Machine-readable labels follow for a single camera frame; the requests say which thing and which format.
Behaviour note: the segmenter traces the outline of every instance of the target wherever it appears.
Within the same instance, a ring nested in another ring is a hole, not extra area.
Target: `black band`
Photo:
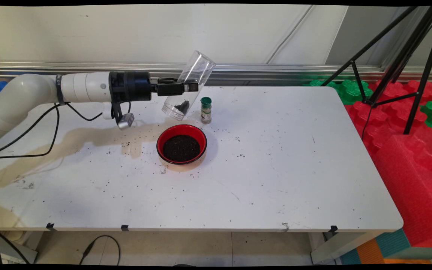
[[[64,106],[65,103],[65,99],[63,98],[63,92],[61,91],[61,79],[62,79],[63,75],[58,74],[56,75],[56,91],[58,94],[58,102],[60,103],[60,106]]]

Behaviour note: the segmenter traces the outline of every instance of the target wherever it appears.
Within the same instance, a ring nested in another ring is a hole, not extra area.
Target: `metal rail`
[[[146,70],[151,77],[178,77],[185,64],[154,63],[51,63],[0,61],[0,77],[16,77],[25,73],[33,74],[69,74],[79,72]],[[340,66],[298,66],[266,64],[220,64],[216,65],[207,86],[300,86],[311,80],[326,80]],[[406,67],[399,81],[419,80],[424,67]],[[358,66],[360,77],[365,82],[375,82],[384,75],[384,70],[377,66]],[[355,80],[353,69],[348,67],[341,72],[336,81]],[[432,70],[429,76],[432,82]]]

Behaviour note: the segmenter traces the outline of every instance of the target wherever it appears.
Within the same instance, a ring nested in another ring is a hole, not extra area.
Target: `red bowl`
[[[166,158],[163,154],[163,146],[170,138],[173,138],[174,136],[177,135],[188,135],[193,137],[195,140],[197,140],[197,142],[199,143],[199,148],[201,149],[199,155],[197,155],[194,159],[190,159],[188,161],[182,161],[182,162],[176,162]],[[198,158],[200,158],[206,151],[207,145],[208,142],[206,140],[206,135],[204,135],[204,132],[202,132],[202,130],[192,125],[182,124],[182,125],[175,125],[168,128],[167,130],[164,130],[164,132],[161,133],[161,135],[159,136],[156,142],[156,149],[157,149],[157,153],[164,161],[167,161],[170,164],[182,165],[182,164],[190,164],[191,162],[194,162]]]

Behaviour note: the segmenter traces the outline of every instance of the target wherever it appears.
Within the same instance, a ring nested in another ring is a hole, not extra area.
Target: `jar label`
[[[201,112],[201,118],[203,121],[209,121],[211,120],[211,113],[205,113],[205,112]]]

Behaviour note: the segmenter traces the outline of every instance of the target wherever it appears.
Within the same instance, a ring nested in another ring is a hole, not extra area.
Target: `green cap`
[[[209,98],[209,97],[203,97],[201,99],[201,106],[204,109],[209,109],[209,107],[211,107],[211,98]]]

